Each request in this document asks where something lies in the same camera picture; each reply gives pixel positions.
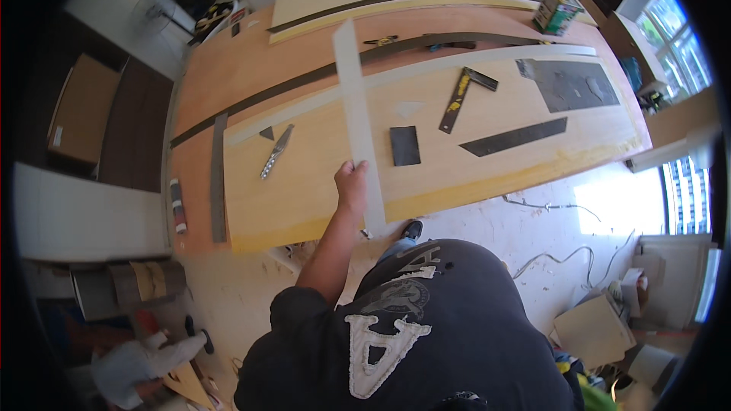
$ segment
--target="electrical cord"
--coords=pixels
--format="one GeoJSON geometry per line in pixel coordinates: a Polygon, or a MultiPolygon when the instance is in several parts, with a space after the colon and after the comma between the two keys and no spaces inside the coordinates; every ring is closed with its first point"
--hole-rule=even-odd
{"type": "MultiPolygon", "coordinates": [[[[623,248],[624,248],[624,247],[625,247],[625,246],[627,245],[627,243],[629,243],[629,240],[630,240],[630,239],[632,238],[632,236],[633,236],[633,235],[635,234],[635,231],[636,231],[636,229],[632,229],[632,232],[630,232],[630,233],[629,233],[629,235],[627,236],[627,240],[626,240],[626,241],[624,242],[624,244],[622,244],[622,246],[620,246],[619,248],[617,248],[617,250],[616,250],[616,251],[614,252],[614,254],[612,254],[612,258],[611,258],[611,259],[609,260],[609,264],[607,265],[607,271],[605,271],[605,273],[604,273],[604,277],[603,277],[603,278],[601,278],[601,279],[600,279],[600,280],[598,281],[598,283],[597,283],[597,284],[599,284],[600,282],[602,282],[602,281],[604,281],[605,279],[607,279],[607,276],[609,276],[609,269],[611,269],[611,268],[612,268],[612,263],[614,262],[614,258],[615,258],[615,257],[617,257],[617,254],[618,254],[618,253],[619,253],[620,251],[622,251],[622,249],[623,249],[623,248]]],[[[519,277],[520,275],[522,275],[522,274],[523,274],[523,273],[525,272],[525,270],[527,270],[527,269],[528,269],[528,267],[530,267],[530,265],[531,265],[531,264],[532,264],[533,262],[535,262],[535,261],[536,261],[536,260],[537,260],[538,258],[541,258],[541,257],[545,256],[545,257],[549,258],[550,260],[553,260],[553,261],[554,261],[554,262],[556,262],[556,263],[565,263],[565,262],[566,262],[567,260],[571,259],[571,257],[573,257],[573,255],[574,255],[574,254],[576,254],[577,252],[579,252],[579,251],[581,251],[581,250],[587,250],[587,251],[589,251],[589,269],[588,269],[588,270],[586,271],[586,283],[584,283],[584,284],[581,284],[581,287],[582,287],[582,288],[583,288],[584,290],[591,290],[591,289],[593,289],[593,288],[594,288],[594,285],[593,285],[593,284],[591,284],[591,270],[592,270],[592,269],[594,268],[594,250],[592,250],[592,249],[591,249],[590,247],[588,247],[588,246],[586,246],[586,245],[585,245],[585,246],[580,246],[580,247],[576,248],[576,249],[575,249],[575,250],[574,250],[574,251],[573,251],[573,252],[572,252],[571,254],[569,254],[569,255],[568,255],[568,256],[567,256],[567,257],[566,257],[566,258],[565,258],[564,260],[558,260],[557,258],[553,257],[553,255],[551,255],[551,254],[548,254],[547,252],[541,252],[540,254],[538,254],[537,256],[535,256],[535,257],[534,257],[533,259],[531,259],[531,260],[529,260],[528,262],[526,262],[526,263],[525,263],[525,265],[523,265],[522,267],[520,267],[520,269],[519,269],[519,270],[518,270],[518,271],[516,272],[516,274],[515,274],[515,275],[513,275],[513,277],[512,277],[512,278],[513,278],[514,280],[515,280],[515,279],[517,279],[517,278],[518,278],[518,277],[519,277]]]]}
{"type": "Polygon", "coordinates": [[[523,199],[522,202],[519,202],[517,200],[510,200],[508,198],[508,196],[503,196],[503,200],[505,200],[509,204],[515,204],[515,205],[521,205],[521,206],[528,206],[530,208],[543,208],[547,212],[550,212],[552,209],[557,209],[557,208],[581,208],[581,209],[585,209],[587,212],[589,212],[590,215],[596,217],[599,222],[602,221],[602,220],[599,219],[599,216],[595,215],[589,208],[586,208],[585,206],[581,206],[581,205],[574,205],[574,204],[568,204],[568,205],[551,205],[551,204],[533,205],[533,204],[529,204],[529,203],[525,202],[525,198],[523,199]]]}

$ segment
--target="white label on box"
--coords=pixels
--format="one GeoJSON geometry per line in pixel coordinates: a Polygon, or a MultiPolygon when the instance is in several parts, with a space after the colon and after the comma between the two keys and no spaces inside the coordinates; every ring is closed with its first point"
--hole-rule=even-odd
{"type": "Polygon", "coordinates": [[[56,134],[53,135],[53,146],[59,147],[61,145],[61,133],[64,132],[64,128],[60,125],[56,126],[56,134]]]}

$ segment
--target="shoe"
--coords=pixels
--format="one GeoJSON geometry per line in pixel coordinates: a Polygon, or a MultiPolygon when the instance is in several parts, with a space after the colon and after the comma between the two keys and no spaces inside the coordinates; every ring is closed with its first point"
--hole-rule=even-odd
{"type": "Polygon", "coordinates": [[[188,336],[195,336],[195,327],[193,326],[193,317],[191,315],[185,317],[185,332],[188,333],[188,336]]]}
{"type": "Polygon", "coordinates": [[[424,223],[419,220],[413,220],[407,227],[401,232],[401,238],[410,238],[412,240],[418,240],[421,236],[421,232],[424,230],[424,223]]]}
{"type": "Polygon", "coordinates": [[[211,341],[211,336],[208,335],[208,331],[204,328],[200,329],[200,332],[206,335],[206,343],[203,345],[203,349],[206,350],[206,354],[214,353],[214,342],[211,341]]]}

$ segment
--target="silver knife handle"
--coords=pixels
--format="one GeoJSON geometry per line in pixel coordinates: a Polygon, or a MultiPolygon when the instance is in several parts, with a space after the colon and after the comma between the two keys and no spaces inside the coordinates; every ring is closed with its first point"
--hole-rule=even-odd
{"type": "Polygon", "coordinates": [[[264,165],[264,170],[262,170],[261,178],[265,179],[269,176],[269,170],[272,169],[272,166],[274,165],[274,161],[276,160],[277,156],[279,154],[272,153],[272,155],[269,157],[269,160],[267,160],[266,165],[264,165]]]}

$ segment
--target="white floor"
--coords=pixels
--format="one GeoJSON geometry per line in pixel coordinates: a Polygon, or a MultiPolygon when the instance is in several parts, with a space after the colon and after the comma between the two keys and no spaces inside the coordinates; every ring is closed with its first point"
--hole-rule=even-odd
{"type": "MultiPolygon", "coordinates": [[[[632,174],[620,163],[609,164],[583,174],[509,195],[510,199],[534,205],[578,204],[584,209],[528,208],[493,198],[450,209],[423,218],[420,242],[456,238],[481,244],[504,260],[514,274],[541,252],[563,260],[586,245],[595,254],[590,281],[607,286],[629,268],[637,237],[664,232],[664,202],[657,169],[632,174]],[[602,279],[612,255],[635,234],[614,259],[602,279]]],[[[365,240],[358,244],[341,303],[352,300],[362,276],[400,233],[404,223],[390,225],[390,238],[365,240]]],[[[219,395],[230,405],[236,387],[235,368],[251,344],[269,330],[269,304],[296,277],[264,255],[234,255],[230,252],[198,257],[178,257],[185,265],[190,294],[157,311],[160,323],[174,334],[183,335],[182,316],[188,312],[199,327],[213,338],[214,355],[199,354],[201,369],[219,387],[219,395]]],[[[582,250],[563,264],[549,258],[536,260],[516,279],[529,320],[543,333],[550,333],[556,315],[572,307],[586,290],[589,253],[582,250]]]]}

